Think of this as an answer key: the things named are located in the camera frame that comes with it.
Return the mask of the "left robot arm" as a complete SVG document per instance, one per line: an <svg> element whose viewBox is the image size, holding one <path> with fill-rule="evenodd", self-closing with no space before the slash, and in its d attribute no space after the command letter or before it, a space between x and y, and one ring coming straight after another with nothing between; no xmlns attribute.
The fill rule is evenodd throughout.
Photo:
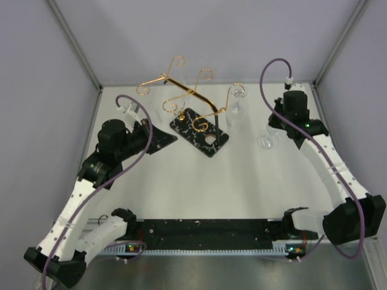
<svg viewBox="0 0 387 290"><path fill-rule="evenodd" d="M129 130L118 119L104 122L97 134L94 152L83 162L73 192L46 237L29 247L24 259L42 274L42 289L50 278L68 289L78 284L90 262L117 239L132 239L137 217L128 209L117 208L92 232L82 235L94 207L110 190L122 163L132 156L153 154L176 142L175 135L159 130L148 119L135 121Z"/></svg>

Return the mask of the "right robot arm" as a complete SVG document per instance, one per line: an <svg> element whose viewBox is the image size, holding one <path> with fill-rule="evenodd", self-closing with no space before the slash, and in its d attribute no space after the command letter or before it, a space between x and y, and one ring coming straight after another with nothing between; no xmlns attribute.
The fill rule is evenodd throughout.
<svg viewBox="0 0 387 290"><path fill-rule="evenodd" d="M289 239L298 238L304 230L324 234L334 245L375 236L386 209L380 196L371 195L362 186L334 148L328 129L321 120L311 119L304 91L289 90L275 100L269 126L284 130L300 152L309 160L325 186L332 211L308 207L292 208L284 213L282 232Z"/></svg>

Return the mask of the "fluted clear champagne glass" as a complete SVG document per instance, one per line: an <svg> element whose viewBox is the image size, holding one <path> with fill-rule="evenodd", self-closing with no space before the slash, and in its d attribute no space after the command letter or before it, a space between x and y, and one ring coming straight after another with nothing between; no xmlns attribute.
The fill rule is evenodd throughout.
<svg viewBox="0 0 387 290"><path fill-rule="evenodd" d="M187 81L186 81L186 75L185 75L185 72L184 72L184 68L178 68L178 72L177 72L177 80L184 86L187 85Z"/></svg>

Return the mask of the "round clear wine glass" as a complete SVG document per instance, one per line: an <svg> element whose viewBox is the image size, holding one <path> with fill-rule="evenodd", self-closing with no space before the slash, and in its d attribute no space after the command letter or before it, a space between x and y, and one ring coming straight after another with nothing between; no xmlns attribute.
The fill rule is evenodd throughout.
<svg viewBox="0 0 387 290"><path fill-rule="evenodd" d="M258 144L263 149L274 149L278 146L278 130L266 125L265 131L259 136Z"/></svg>

